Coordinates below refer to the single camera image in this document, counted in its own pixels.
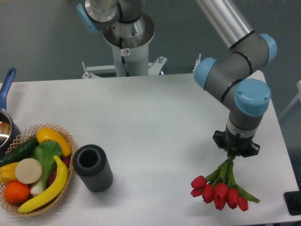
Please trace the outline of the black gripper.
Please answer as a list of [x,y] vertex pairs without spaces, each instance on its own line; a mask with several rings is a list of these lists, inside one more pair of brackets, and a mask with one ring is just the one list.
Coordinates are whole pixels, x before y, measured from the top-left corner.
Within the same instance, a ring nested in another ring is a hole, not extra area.
[[220,149],[223,149],[227,156],[242,156],[244,158],[255,156],[259,153],[260,145],[252,141],[253,136],[242,138],[241,134],[233,135],[229,130],[223,132],[216,130],[213,140]]

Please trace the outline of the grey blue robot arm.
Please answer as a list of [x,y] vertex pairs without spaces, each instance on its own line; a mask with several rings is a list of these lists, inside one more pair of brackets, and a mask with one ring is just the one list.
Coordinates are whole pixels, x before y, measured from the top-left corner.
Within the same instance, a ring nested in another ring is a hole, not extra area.
[[[200,0],[198,5],[231,52],[222,61],[199,59],[193,70],[196,83],[230,112],[225,131],[216,131],[213,139],[228,155],[257,155],[260,146],[253,137],[271,91],[251,75],[276,56],[277,44],[269,35],[257,34],[231,0]],[[86,0],[76,11],[91,33],[102,32],[111,45],[118,77],[153,74],[148,47],[155,28],[140,1]]]

